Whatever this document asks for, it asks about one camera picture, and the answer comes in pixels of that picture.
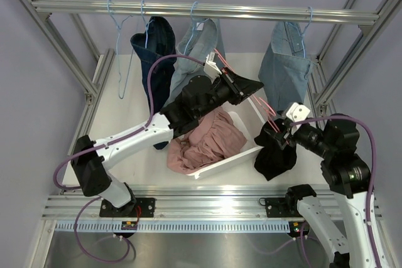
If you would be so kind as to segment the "black skirt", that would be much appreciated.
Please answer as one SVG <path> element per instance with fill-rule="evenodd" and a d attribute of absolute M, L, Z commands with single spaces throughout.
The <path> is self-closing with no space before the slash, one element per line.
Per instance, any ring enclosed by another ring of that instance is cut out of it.
<path fill-rule="evenodd" d="M 296 147 L 286 146 L 282 150 L 276 140 L 268 134 L 273 127 L 266 122 L 254 142 L 261 146 L 255 162 L 255 170 L 262 174 L 267 181 L 291 170 L 297 160 Z"/>

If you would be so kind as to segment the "pink wire hanger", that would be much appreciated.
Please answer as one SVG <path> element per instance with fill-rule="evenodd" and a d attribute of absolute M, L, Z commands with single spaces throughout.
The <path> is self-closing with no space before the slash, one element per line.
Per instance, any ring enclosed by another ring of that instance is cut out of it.
<path fill-rule="evenodd" d="M 221 53 L 218 51 L 218 49 L 214 48 L 214 53 L 218 56 L 219 60 L 224 64 L 226 68 L 234 72 L 232 67 L 228 64 L 226 59 L 221 55 Z M 276 132 L 279 133 L 280 129 L 279 127 L 275 124 L 274 118 L 276 117 L 276 112 L 274 109 L 261 97 L 257 97 L 256 94 L 252 94 L 252 99 L 260 106 L 260 108 L 263 109 L 263 111 L 266 113 L 266 121 L 268 124 L 272 127 L 272 129 Z"/>

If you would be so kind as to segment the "pink skirt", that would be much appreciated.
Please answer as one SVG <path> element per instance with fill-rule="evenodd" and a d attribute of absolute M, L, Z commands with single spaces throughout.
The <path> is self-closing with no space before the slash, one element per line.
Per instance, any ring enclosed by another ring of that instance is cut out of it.
<path fill-rule="evenodd" d="M 246 143 L 231 116 L 218 107 L 201 118 L 194 130 L 171 140 L 166 165 L 176 173 L 191 174 L 239 154 Z"/>

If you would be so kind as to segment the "light blue denim skirt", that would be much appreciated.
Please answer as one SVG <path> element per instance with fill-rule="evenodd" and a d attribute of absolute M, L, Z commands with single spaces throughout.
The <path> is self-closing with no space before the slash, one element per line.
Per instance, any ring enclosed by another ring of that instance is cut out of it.
<path fill-rule="evenodd" d="M 194 36 L 185 56 L 189 56 L 203 63 L 206 60 L 206 56 L 214 51 L 214 48 L 218 49 L 222 56 L 225 56 L 220 20 L 214 18 L 196 18 L 195 21 L 197 22 L 197 29 L 194 32 Z M 191 27 L 192 24 L 190 24 L 185 36 L 177 44 L 176 52 L 178 55 L 184 55 L 185 45 L 191 35 Z M 177 58 L 174 67 L 175 71 L 170 84 L 170 96 L 165 102 L 166 105 L 176 99 L 184 86 L 186 86 L 193 77 L 205 74 L 203 66 L 187 58 Z"/>

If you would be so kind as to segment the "blue hanger of light denim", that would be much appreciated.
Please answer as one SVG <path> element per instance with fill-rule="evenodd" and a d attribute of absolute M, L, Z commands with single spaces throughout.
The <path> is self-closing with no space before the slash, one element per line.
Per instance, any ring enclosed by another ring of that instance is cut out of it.
<path fill-rule="evenodd" d="M 185 45 L 185 49 L 184 49 L 184 52 L 183 52 L 184 55 L 187 54 L 188 47 L 189 47 L 190 42 L 191 42 L 191 40 L 192 40 L 192 38 L 193 38 L 193 36 L 194 36 L 194 32 L 195 32 L 195 30 L 197 29 L 197 22 L 195 21 L 194 15 L 193 15 L 193 11 L 194 11 L 194 9 L 196 8 L 197 4 L 198 4 L 198 1 L 195 1 L 195 2 L 192 4 L 192 7 L 191 7 L 191 9 L 190 9 L 190 19 L 191 19 L 191 22 L 192 22 L 191 35 L 190 35 L 190 37 L 189 37 L 189 39 L 188 39 L 188 41 L 187 41 L 187 43 L 186 43 L 186 45 Z"/>

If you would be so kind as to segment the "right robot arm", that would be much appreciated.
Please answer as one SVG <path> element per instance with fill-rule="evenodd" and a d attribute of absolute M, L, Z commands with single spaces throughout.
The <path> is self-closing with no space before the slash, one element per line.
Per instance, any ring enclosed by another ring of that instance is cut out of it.
<path fill-rule="evenodd" d="M 281 132 L 274 138 L 280 147 L 300 145 L 322 158 L 320 169 L 338 203 L 345 233 L 321 208 L 308 184 L 288 188 L 286 211 L 304 218 L 326 252 L 330 267 L 389 267 L 374 211 L 374 168 L 356 153 L 358 121 L 342 114 L 325 120 L 325 128 L 320 130 L 311 125 L 313 119 L 294 122 L 285 117 L 279 120 Z"/>

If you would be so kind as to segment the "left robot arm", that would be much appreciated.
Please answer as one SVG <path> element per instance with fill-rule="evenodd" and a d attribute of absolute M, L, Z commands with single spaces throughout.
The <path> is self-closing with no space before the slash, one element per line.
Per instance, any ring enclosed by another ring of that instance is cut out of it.
<path fill-rule="evenodd" d="M 71 167 L 86 197 L 101 197 L 121 216 L 136 208 L 133 191 L 109 173 L 117 163 L 160 142 L 182 136 L 198 126 L 200 119 L 228 102 L 238 105 L 263 87 L 229 69 L 211 80 L 198 75 L 189 80 L 176 99 L 148 121 L 105 139 L 79 137 L 73 148 Z"/>

